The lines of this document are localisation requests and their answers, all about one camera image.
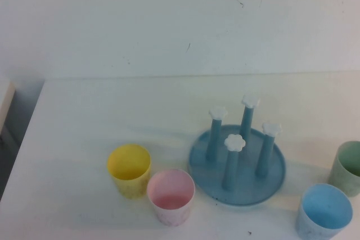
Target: cup rim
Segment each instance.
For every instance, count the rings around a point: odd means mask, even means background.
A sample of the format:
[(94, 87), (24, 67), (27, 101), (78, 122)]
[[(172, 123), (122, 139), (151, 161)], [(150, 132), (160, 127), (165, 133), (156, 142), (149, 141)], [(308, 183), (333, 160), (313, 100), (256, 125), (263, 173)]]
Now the cup rim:
[[(163, 173), (163, 172), (165, 172), (165, 171), (181, 171), (182, 173), (185, 173), (185, 174), (191, 179), (191, 183), (192, 183), (192, 186), (193, 186), (192, 196), (191, 196), (190, 200), (189, 200), (187, 203), (185, 203), (183, 206), (181, 206), (181, 207), (179, 207), (179, 208), (176, 208), (176, 209), (165, 209), (165, 208), (162, 208), (162, 207), (157, 206), (156, 204), (154, 204), (154, 202), (151, 200), (151, 198), (150, 198), (150, 196), (149, 196), (149, 184), (150, 184), (151, 180), (152, 180), (156, 175), (158, 175), (158, 174), (160, 174), (160, 173)], [(159, 208), (159, 209), (162, 209), (162, 210), (165, 210), (165, 211), (178, 211), (178, 210), (186, 207), (189, 203), (192, 202), (192, 200), (194, 199), (194, 196), (195, 196), (195, 191), (196, 191), (195, 182), (194, 182), (193, 178), (191, 177), (191, 175), (190, 175), (188, 172), (186, 172), (186, 171), (183, 170), (183, 169), (171, 168), (171, 169), (166, 169), (166, 170), (158, 171), (157, 173), (155, 173), (155, 174), (150, 178), (150, 180), (148, 181), (147, 187), (146, 187), (146, 196), (147, 196), (148, 200), (151, 202), (151, 204), (152, 204), (153, 206)]]
[[(315, 222), (308, 216), (308, 214), (306, 213), (306, 211), (304, 210), (303, 201), (304, 201), (304, 196), (306, 195), (306, 193), (309, 191), (309, 189), (311, 189), (311, 188), (313, 188), (313, 187), (316, 187), (316, 186), (321, 186), (321, 185), (322, 185), (322, 186), (325, 185), (325, 186), (329, 186), (329, 187), (331, 187), (331, 188), (337, 189), (337, 190), (340, 191), (340, 192), (344, 195), (344, 197), (348, 200), (348, 202), (349, 202), (349, 204), (350, 204), (350, 208), (351, 208), (351, 219), (349, 220), (349, 222), (348, 222), (345, 226), (340, 227), (340, 228), (337, 228), (337, 229), (331, 229), (331, 228), (323, 227), (323, 226), (315, 223)], [(306, 218), (307, 218), (313, 225), (315, 225), (316, 227), (322, 228), (322, 229), (326, 229), (326, 230), (332, 230), (332, 231), (342, 230), (342, 229), (344, 229), (346, 226), (348, 226), (348, 225), (350, 224), (350, 222), (353, 220), (353, 217), (354, 217), (354, 210), (353, 210), (353, 206), (352, 206), (352, 204), (351, 204), (351, 201), (350, 201), (349, 197), (348, 197), (341, 189), (338, 189), (337, 187), (335, 187), (335, 186), (333, 186), (333, 185), (330, 185), (330, 184), (327, 184), (327, 183), (317, 183), (317, 184), (314, 184), (314, 185), (311, 185), (310, 187), (308, 187), (308, 188), (306, 189), (306, 191), (304, 191), (304, 193), (303, 193), (302, 196), (301, 196), (300, 207), (301, 207), (301, 209), (303, 210)]]
[[(146, 151), (146, 153), (148, 154), (149, 158), (150, 158), (150, 162), (148, 164), (148, 167), (147, 169), (141, 174), (139, 175), (138, 177), (136, 178), (133, 178), (133, 179), (121, 179), (121, 178), (117, 178), (115, 177), (109, 170), (109, 159), (110, 159), (110, 156), (120, 147), (123, 147), (123, 146), (138, 146), (138, 147), (141, 147), (142, 149), (144, 149)], [(111, 151), (111, 153), (109, 154), (109, 156), (107, 157), (107, 162), (106, 162), (106, 168), (107, 168), (107, 171), (109, 172), (109, 174), (115, 178), (116, 180), (119, 180), (119, 181), (124, 181), (124, 182), (127, 182), (127, 181), (134, 181), (136, 179), (139, 179), (140, 177), (142, 177), (144, 174), (146, 174), (150, 168), (151, 168), (151, 155), (149, 153), (149, 151), (144, 147), (144, 146), (141, 146), (140, 144), (136, 144), (136, 143), (126, 143), (126, 144), (122, 144), (121, 146), (115, 148), (113, 151)]]
[(346, 142), (343, 142), (343, 143), (339, 146), (339, 148), (337, 149), (336, 159), (337, 159), (337, 161), (339, 162), (340, 166), (341, 166), (347, 173), (349, 173), (349, 174), (353, 175), (354, 177), (360, 179), (360, 176), (358, 176), (358, 175), (356, 175), (356, 174), (353, 174), (352, 172), (350, 172), (349, 170), (347, 170), (347, 169), (344, 167), (344, 165), (341, 163), (340, 159), (339, 159), (340, 148), (341, 148), (343, 145), (347, 144), (347, 143), (358, 143), (358, 144), (360, 144), (360, 141), (346, 141)]

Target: blue cup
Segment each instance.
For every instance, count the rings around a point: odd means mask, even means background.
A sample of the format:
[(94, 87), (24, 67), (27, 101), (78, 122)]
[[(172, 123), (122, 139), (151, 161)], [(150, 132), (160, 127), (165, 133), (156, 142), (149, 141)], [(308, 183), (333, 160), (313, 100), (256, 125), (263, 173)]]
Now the blue cup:
[(295, 227), (303, 240), (327, 240), (352, 217), (353, 208), (345, 193), (329, 184), (316, 184), (301, 198)]

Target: pink cup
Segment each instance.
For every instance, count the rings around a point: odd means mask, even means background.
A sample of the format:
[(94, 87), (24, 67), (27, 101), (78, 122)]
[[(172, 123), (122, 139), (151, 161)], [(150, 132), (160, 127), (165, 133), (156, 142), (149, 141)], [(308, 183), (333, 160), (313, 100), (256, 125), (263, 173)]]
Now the pink cup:
[(147, 185), (147, 196), (157, 218), (167, 226), (179, 226), (189, 217), (195, 184), (180, 169), (156, 173)]

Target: green cup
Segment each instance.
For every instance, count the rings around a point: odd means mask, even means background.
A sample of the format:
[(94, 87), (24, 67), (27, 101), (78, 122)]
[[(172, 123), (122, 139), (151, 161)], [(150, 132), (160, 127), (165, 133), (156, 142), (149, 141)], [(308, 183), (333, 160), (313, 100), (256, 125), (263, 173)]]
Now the green cup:
[(360, 142), (346, 142), (339, 147), (328, 183), (348, 197), (360, 193)]

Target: white wall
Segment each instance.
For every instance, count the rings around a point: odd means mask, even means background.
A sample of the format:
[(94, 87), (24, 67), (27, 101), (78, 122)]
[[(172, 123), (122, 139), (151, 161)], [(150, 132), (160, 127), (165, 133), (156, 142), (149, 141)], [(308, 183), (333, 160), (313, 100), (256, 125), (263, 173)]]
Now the white wall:
[(359, 0), (0, 0), (7, 125), (21, 140), (47, 78), (360, 69), (359, 18)]

